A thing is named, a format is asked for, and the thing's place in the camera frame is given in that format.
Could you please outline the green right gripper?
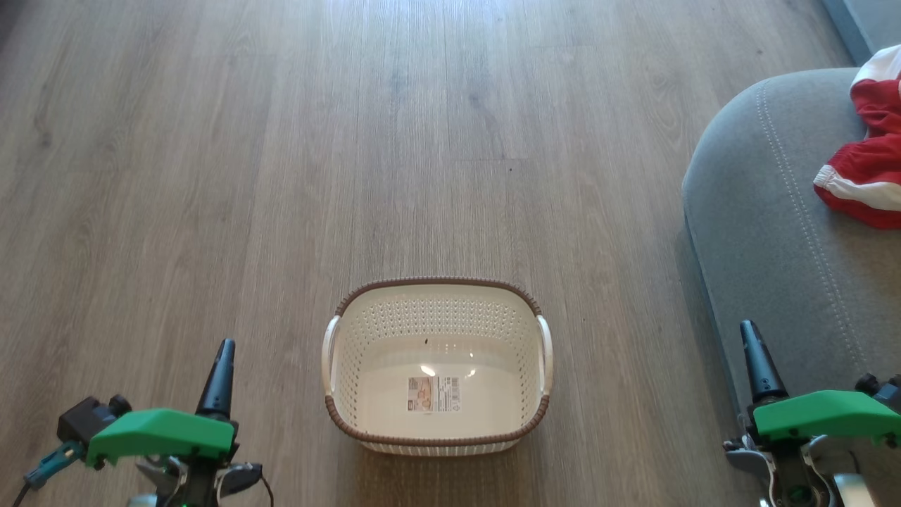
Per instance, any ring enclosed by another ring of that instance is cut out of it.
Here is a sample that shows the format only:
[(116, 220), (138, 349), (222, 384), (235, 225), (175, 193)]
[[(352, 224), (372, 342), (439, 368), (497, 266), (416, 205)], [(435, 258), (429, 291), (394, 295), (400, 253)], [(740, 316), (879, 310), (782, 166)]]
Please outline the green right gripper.
[(789, 396), (756, 324), (743, 320), (739, 330), (752, 394), (750, 436), (757, 446), (820, 436), (876, 442), (899, 436), (899, 413), (862, 392), (822, 389)]

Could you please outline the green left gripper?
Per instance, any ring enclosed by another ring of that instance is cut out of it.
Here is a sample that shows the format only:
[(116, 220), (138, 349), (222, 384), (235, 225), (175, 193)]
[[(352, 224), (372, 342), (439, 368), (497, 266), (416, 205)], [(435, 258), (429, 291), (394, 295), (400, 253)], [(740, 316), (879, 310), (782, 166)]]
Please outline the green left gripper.
[(194, 413), (171, 408), (128, 412), (90, 437), (86, 466), (102, 468), (138, 456), (232, 458), (237, 445), (231, 421), (235, 353), (234, 340), (223, 340)]

